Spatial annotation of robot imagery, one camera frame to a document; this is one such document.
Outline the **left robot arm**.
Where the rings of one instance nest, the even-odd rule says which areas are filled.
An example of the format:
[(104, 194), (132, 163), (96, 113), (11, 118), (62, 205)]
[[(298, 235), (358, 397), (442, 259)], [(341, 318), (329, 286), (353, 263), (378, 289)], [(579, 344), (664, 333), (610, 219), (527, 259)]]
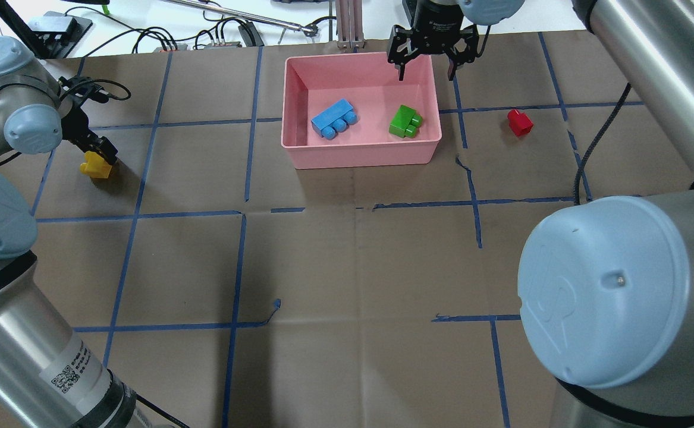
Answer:
[[(28, 46), (0, 36), (0, 157), (47, 154), (67, 140), (113, 163), (67, 83)], [(0, 403), (27, 427), (149, 427), (138, 396), (105, 367), (34, 281), (39, 228), (0, 172)]]

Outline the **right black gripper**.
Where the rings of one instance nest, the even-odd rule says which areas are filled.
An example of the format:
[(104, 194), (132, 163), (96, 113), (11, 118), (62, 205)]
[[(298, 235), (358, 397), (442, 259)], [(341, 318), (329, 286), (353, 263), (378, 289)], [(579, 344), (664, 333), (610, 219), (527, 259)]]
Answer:
[(393, 27), (388, 38), (388, 62), (404, 81), (406, 65), (420, 55), (447, 55), (448, 79), (479, 57), (477, 27), (463, 28), (463, 11), (456, 1), (402, 1), (410, 28)]

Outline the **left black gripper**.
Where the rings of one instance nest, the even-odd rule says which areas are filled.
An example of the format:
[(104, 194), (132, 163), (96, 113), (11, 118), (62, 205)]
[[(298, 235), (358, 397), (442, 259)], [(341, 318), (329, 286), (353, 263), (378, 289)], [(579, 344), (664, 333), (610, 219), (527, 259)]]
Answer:
[(82, 152), (94, 152), (108, 165), (115, 165), (118, 149), (108, 138), (99, 137), (89, 128), (89, 117), (82, 110), (82, 105), (89, 99), (99, 103), (106, 102), (106, 94), (100, 84), (88, 77), (58, 79), (59, 88), (65, 90), (64, 100), (71, 102), (68, 113), (61, 117), (63, 139), (77, 146)]

